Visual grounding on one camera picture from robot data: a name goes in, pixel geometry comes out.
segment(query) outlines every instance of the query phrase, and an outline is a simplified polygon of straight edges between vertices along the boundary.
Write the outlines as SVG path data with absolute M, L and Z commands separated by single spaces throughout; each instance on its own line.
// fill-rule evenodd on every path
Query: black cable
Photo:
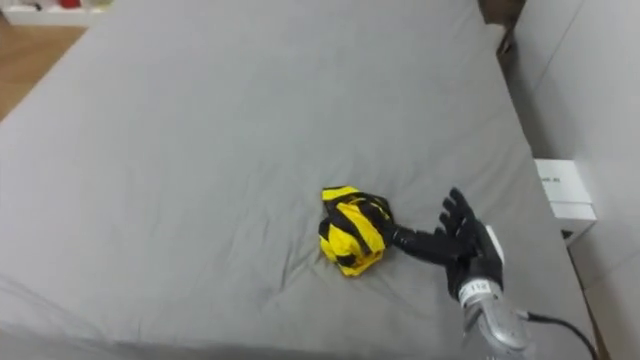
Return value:
M 577 327 L 573 326 L 569 322 L 564 321 L 562 319 L 557 319 L 557 318 L 553 318 L 553 317 L 550 317 L 550 316 L 544 316 L 544 315 L 540 315 L 540 314 L 534 314 L 532 312 L 529 312 L 527 314 L 529 315 L 528 318 L 527 318 L 527 321 L 541 323 L 541 324 L 560 325 L 560 326 L 564 326 L 565 328 L 571 330 L 571 332 L 573 332 L 578 338 L 580 338 L 580 340 L 584 343 L 584 345 L 587 347 L 587 349 L 589 349 L 589 352 L 591 353 L 591 358 L 593 360 L 598 360 L 598 353 L 596 352 L 596 348 L 591 344 L 589 339 L 587 339 L 587 337 L 580 330 L 578 330 Z

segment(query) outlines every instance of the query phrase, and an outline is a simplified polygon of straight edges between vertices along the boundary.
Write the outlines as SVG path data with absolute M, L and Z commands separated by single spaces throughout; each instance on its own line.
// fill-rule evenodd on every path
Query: black stripe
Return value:
M 386 219 L 384 215 L 382 215 L 382 212 L 380 212 L 380 209 L 368 202 L 359 202 L 357 205 L 360 212 L 367 217 L 371 225 L 373 225 L 380 236 L 382 236 L 382 234 L 384 234 L 384 223 Z
M 360 245 L 360 248 L 362 248 L 362 252 L 365 255 L 371 254 L 371 248 L 362 238 L 362 234 L 360 234 L 360 231 L 358 231 L 358 227 L 354 223 L 352 223 L 345 214 L 343 214 L 338 209 L 334 209 L 329 212 L 329 219 L 329 221 L 331 221 L 331 223 L 335 227 L 353 236 L 358 242 L 358 245 Z
M 323 238 L 329 240 L 329 218 L 325 218 L 320 222 L 320 226 L 318 226 L 318 234 Z
M 349 255 L 336 255 L 336 261 L 338 264 L 346 267 L 352 267 L 356 264 L 356 256 L 353 254 Z
M 391 208 L 389 207 L 389 202 L 387 201 L 387 199 L 381 197 L 381 196 L 377 196 L 377 195 L 371 195 L 371 194 L 367 194 L 367 193 L 363 193 L 363 192 L 354 192 L 354 193 L 349 193 L 349 194 L 345 194 L 345 195 L 340 195 L 336 198 L 333 198 L 331 200 L 327 200 L 325 201 L 325 206 L 327 206 L 327 208 L 334 208 L 338 205 L 338 203 L 344 202 L 344 203 L 349 203 L 355 199 L 364 199 L 366 201 L 372 202 L 372 203 L 376 203 L 377 205 L 379 205 L 387 214 L 389 214 L 389 217 L 391 219 L 393 219 L 393 215 L 391 214 Z

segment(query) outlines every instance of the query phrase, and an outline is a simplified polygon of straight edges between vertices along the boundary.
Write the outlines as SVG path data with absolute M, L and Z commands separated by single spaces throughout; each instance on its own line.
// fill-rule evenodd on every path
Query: wooden floor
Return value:
M 10 26 L 0 15 L 0 121 L 84 30 L 77 27 Z
M 488 24 L 502 24 L 507 29 L 518 21 L 525 0 L 478 0 L 480 11 Z

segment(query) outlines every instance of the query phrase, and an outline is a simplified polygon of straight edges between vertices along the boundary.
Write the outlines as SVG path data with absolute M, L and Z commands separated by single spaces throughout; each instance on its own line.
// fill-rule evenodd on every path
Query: white object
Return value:
M 12 5 L 2 8 L 2 14 L 11 25 L 54 25 L 54 26 L 85 26 L 95 23 L 104 13 L 102 8 L 80 7 L 65 9 L 53 5 L 36 9 L 31 5 Z
M 467 300 L 478 294 L 491 294 L 491 285 L 489 284 L 489 281 L 485 279 L 475 279 L 464 284 L 458 294 L 460 305 L 464 306 L 467 303 Z
M 597 220 L 591 197 L 572 160 L 536 159 L 536 166 L 562 237 L 570 246 Z

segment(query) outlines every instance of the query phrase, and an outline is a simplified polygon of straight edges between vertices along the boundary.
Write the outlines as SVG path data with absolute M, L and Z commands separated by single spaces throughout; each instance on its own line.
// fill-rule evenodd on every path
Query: bed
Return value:
M 427 230 L 460 187 L 507 297 L 590 333 L 491 43 L 472 0 L 117 2 L 0 126 L 0 351 L 456 358 L 443 270 L 322 257 L 343 184 Z

